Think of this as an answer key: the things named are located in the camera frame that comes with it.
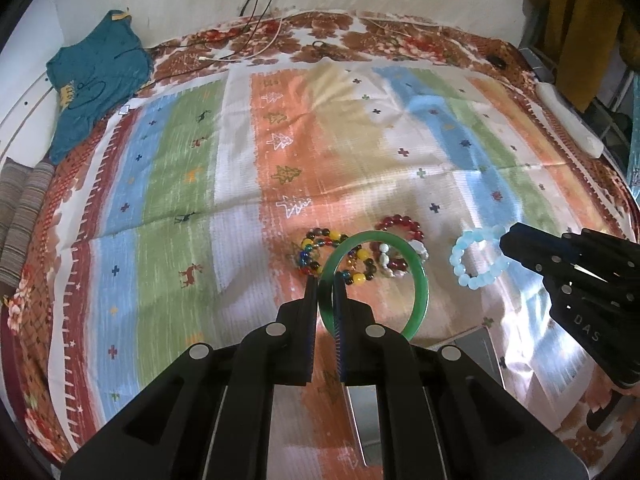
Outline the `person hand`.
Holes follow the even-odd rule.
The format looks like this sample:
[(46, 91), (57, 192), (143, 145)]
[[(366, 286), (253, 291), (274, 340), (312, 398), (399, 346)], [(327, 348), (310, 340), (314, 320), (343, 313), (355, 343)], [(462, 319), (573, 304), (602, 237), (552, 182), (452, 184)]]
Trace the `person hand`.
[(628, 389), (616, 386), (602, 368), (597, 365), (592, 372), (584, 400), (589, 412), (587, 427), (591, 431), (606, 434), (616, 419), (628, 408), (632, 395)]

